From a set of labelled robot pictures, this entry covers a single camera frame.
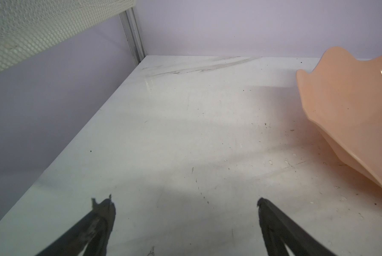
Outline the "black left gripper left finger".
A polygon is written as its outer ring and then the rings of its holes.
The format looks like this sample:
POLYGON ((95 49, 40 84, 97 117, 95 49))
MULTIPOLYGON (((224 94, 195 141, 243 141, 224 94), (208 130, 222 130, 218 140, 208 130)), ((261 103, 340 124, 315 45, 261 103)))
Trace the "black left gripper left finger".
POLYGON ((113 230, 116 207, 112 197, 97 203, 91 199, 92 210, 38 256, 105 256, 113 230))

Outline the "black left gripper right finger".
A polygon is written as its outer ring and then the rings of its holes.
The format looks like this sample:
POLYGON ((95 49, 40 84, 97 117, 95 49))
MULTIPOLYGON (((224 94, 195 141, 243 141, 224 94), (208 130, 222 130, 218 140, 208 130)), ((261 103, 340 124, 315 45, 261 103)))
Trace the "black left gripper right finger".
POLYGON ((260 198, 257 207, 259 225, 269 256, 288 256, 287 249, 296 256, 335 255, 270 200, 260 198))

